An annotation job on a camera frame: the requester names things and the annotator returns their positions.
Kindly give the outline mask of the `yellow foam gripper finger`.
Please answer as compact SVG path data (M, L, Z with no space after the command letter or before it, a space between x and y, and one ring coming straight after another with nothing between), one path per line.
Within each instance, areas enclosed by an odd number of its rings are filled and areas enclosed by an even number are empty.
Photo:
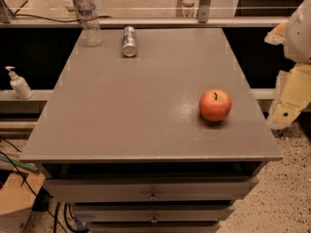
M287 23L280 23L278 26L274 27L264 38L267 44L278 46L283 45L285 42Z
M311 65L297 63L289 72L280 71L274 95L266 123L273 130L282 130L311 103Z

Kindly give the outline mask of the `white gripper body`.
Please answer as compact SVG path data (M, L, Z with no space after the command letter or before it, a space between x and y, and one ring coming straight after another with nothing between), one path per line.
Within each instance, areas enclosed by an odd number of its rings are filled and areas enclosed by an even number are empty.
M311 0L304 0L289 18L284 54L296 63L311 63Z

